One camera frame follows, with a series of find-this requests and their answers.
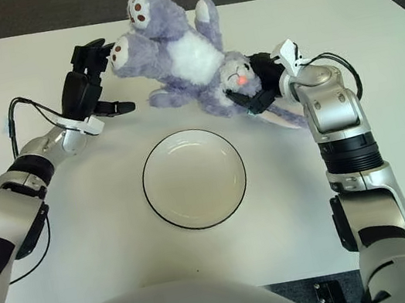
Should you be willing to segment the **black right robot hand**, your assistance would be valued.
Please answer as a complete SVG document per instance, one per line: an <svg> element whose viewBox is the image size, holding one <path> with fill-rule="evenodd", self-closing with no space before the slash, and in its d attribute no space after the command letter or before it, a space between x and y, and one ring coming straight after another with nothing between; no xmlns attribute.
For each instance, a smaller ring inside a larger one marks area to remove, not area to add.
<svg viewBox="0 0 405 303"><path fill-rule="evenodd" d="M224 93L235 104L244 107L251 114L262 114L276 101L283 97L280 89L281 75L284 72L282 64L276 64L269 53L255 53L243 63L246 70L253 74L252 79L247 75L236 72L228 80L236 76L233 86L225 87Z"/></svg>

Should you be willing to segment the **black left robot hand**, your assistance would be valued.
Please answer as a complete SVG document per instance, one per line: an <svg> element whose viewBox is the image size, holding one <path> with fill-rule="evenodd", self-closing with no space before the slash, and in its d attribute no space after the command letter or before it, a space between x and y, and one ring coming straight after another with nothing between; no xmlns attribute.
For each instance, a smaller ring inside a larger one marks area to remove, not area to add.
<svg viewBox="0 0 405 303"><path fill-rule="evenodd" d="M100 75L108 64L113 43L95 39L84 46L75 46L71 57L72 70L66 75L62 92L61 116L85 121L87 117L114 117L135 111L134 102L100 101Z"/></svg>

